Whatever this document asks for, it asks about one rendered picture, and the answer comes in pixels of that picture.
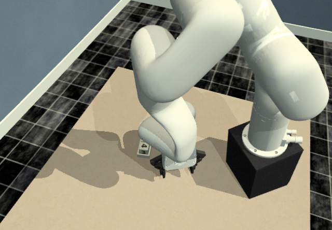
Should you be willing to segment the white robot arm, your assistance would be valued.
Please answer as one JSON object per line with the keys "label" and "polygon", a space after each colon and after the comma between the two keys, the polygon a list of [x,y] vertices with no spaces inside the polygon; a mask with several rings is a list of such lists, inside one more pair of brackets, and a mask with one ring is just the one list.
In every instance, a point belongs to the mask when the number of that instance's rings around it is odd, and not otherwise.
{"label": "white robot arm", "polygon": [[196,110],[182,96],[237,43],[254,73],[250,123],[242,132],[246,149],[263,158],[302,143],[289,120],[305,121],[326,107],[329,91],[308,49],[283,24],[271,0],[170,0],[183,29],[174,39],[158,25],[139,29],[130,54],[139,102],[151,115],[139,138],[181,163],[197,140]]}

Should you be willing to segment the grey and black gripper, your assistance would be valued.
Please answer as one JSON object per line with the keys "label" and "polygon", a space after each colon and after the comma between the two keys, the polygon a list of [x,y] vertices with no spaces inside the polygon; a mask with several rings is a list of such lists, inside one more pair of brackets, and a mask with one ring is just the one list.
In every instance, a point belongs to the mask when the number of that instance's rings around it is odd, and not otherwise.
{"label": "grey and black gripper", "polygon": [[173,170],[185,167],[189,167],[191,174],[193,174],[194,169],[196,169],[197,163],[202,161],[202,159],[205,156],[206,156],[205,151],[196,150],[196,145],[195,145],[195,149],[192,155],[190,156],[189,159],[187,159],[184,162],[181,163],[175,162],[161,153],[159,156],[151,159],[150,164],[154,166],[156,169],[160,170],[160,175],[162,175],[163,178],[165,178],[165,170]]}

